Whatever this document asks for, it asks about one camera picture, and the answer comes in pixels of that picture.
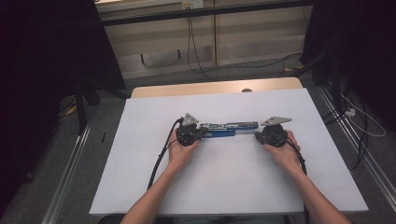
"metal bracket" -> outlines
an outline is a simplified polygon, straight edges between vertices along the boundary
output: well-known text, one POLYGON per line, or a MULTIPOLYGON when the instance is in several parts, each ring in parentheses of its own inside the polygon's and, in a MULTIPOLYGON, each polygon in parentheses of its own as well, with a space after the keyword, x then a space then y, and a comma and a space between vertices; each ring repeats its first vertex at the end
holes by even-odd
POLYGON ((198 122, 199 122, 199 120, 196 119, 193 115, 191 115, 189 113, 186 113, 186 115, 184 116, 184 119, 183 119, 183 123, 181 125, 182 126, 189 126, 189 125, 192 125, 192 124, 196 124, 198 122))
POLYGON ((261 126, 273 126, 273 125, 277 125, 277 124, 285 123, 285 122, 289 122, 289 121, 291 121, 291 119, 289 119, 289 118, 271 117, 270 119, 261 123, 261 126))

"right hand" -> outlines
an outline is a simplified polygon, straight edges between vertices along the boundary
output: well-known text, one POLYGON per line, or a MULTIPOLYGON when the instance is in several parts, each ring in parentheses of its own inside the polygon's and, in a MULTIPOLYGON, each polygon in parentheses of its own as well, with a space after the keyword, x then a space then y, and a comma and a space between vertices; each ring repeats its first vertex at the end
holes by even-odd
MULTIPOLYGON (((285 130, 288 133, 288 141, 290 141, 297 147, 300 151, 300 146, 297 144, 296 139, 294 138, 293 132, 289 130, 285 130)), ((286 143, 283 147, 273 147, 268 144, 264 144, 264 149, 269 151, 276 163, 284 169, 286 172, 292 172, 296 170, 301 170, 300 162, 298 160, 297 154, 294 149, 286 143)))

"forearm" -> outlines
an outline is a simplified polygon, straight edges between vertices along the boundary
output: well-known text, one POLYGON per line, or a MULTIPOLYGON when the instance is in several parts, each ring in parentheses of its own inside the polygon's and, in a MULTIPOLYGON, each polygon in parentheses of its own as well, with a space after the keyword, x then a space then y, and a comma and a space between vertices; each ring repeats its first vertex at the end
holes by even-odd
POLYGON ((176 175, 177 170, 168 166, 151 188, 131 207, 121 224, 154 223, 157 211, 176 175))
POLYGON ((301 169, 289 171, 289 174, 315 223, 350 223, 350 221, 327 200, 301 169))

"left hand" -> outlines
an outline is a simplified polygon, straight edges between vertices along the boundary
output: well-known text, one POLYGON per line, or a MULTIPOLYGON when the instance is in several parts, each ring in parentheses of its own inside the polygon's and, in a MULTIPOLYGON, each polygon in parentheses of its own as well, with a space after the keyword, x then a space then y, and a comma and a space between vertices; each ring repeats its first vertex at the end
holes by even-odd
POLYGON ((176 129, 173 130, 169 147, 169 163, 168 168, 179 172, 187 163, 189 163, 192 152, 199 146, 200 141, 196 140, 191 146, 183 147, 178 141, 176 136, 176 129))

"hand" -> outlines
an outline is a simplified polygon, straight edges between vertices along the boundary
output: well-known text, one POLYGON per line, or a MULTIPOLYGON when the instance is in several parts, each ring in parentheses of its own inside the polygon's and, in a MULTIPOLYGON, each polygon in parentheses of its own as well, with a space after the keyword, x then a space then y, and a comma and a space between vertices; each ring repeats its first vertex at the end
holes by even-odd
POLYGON ((192 152, 198 147, 200 141, 196 140, 191 146, 183 147, 177 141, 176 129, 173 130, 169 140, 169 163, 168 167, 179 172, 189 162, 192 152))
MULTIPOLYGON (((301 148, 297 144, 293 132, 289 130, 285 131, 288 133, 288 141, 290 142, 291 140, 291 142, 300 151, 301 148)), ((291 171, 301 170, 297 154, 288 143, 286 143, 283 147, 273 147, 268 144, 264 144, 264 149, 269 151, 273 155, 277 164, 286 172, 289 173, 291 171)))

